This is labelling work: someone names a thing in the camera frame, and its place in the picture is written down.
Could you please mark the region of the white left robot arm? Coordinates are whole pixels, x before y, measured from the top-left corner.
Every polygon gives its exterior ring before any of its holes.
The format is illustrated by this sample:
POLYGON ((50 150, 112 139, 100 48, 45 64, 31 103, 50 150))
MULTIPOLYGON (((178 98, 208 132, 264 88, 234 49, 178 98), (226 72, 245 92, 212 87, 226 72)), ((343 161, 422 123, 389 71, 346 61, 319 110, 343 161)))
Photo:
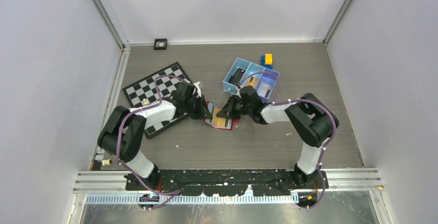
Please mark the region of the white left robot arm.
POLYGON ((140 150, 144 131, 184 115, 194 120, 212 118, 200 84, 181 81, 169 97, 145 107, 128 109, 117 106, 97 139, 98 147, 131 169, 144 189, 154 189, 160 178, 159 169, 140 150))

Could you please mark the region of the red leather card holder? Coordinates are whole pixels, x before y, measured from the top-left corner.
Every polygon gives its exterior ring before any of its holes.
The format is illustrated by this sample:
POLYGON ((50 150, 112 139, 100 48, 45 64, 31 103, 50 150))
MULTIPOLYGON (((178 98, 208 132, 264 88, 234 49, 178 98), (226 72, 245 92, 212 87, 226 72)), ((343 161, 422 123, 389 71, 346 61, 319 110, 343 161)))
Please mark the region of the red leather card holder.
POLYGON ((217 117, 216 115, 220 109, 209 101, 207 101, 207 109, 212 114, 212 119, 205 119, 204 122, 212 128, 231 131, 240 121, 238 119, 217 117))

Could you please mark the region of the orange card with black stripe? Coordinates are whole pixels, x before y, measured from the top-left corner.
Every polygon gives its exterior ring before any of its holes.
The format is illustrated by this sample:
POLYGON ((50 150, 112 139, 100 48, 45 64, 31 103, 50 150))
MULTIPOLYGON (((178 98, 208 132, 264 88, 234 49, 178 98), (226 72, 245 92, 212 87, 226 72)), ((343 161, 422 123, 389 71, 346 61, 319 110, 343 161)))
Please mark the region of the orange card with black stripe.
POLYGON ((230 118, 218 117, 220 109, 214 107, 212 111, 213 118, 211 119, 211 125, 217 129, 231 130, 233 120, 230 118))

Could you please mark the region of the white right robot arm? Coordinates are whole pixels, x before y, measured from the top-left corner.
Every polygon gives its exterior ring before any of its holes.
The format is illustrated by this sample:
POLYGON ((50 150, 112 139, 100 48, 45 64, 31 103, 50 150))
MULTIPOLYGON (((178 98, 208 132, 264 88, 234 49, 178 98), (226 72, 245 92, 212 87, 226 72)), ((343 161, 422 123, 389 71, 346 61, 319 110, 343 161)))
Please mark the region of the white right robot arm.
POLYGON ((308 188, 321 172, 326 145, 332 140, 339 121, 313 94, 283 103, 264 102, 252 86, 243 87, 232 95, 216 114, 219 118, 240 119, 248 115, 258 124, 290 122, 303 145, 292 173, 295 183, 308 188))

